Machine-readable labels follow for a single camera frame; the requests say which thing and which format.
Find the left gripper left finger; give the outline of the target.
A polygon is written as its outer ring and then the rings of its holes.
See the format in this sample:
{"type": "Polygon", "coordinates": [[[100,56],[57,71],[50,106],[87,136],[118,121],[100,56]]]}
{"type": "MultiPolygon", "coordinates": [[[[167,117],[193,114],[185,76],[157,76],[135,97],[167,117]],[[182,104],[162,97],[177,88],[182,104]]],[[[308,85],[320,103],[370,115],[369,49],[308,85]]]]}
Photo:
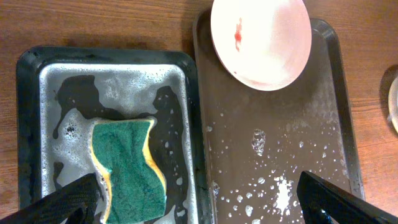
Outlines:
{"type": "Polygon", "coordinates": [[[96,174],[86,174],[1,223],[93,223],[99,197],[96,174]]]}

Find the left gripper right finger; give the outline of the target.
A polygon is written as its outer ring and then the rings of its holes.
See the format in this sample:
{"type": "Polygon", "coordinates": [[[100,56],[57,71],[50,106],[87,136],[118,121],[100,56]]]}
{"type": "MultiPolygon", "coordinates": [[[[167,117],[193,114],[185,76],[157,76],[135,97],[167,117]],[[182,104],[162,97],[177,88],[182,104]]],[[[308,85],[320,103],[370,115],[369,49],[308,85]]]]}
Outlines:
{"type": "Polygon", "coordinates": [[[303,171],[297,196],[306,224],[374,223],[397,224],[397,217],[355,197],[321,177],[303,171]]]}

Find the green and yellow sponge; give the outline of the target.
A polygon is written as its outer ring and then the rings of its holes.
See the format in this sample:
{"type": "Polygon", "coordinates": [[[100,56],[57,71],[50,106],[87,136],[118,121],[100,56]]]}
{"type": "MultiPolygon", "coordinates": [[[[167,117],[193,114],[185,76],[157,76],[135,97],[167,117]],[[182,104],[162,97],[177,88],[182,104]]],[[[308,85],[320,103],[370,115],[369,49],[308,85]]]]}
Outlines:
{"type": "Polygon", "coordinates": [[[153,119],[94,125],[91,156],[103,185],[103,223],[140,223],[164,216],[167,183],[149,149],[153,119]]]}

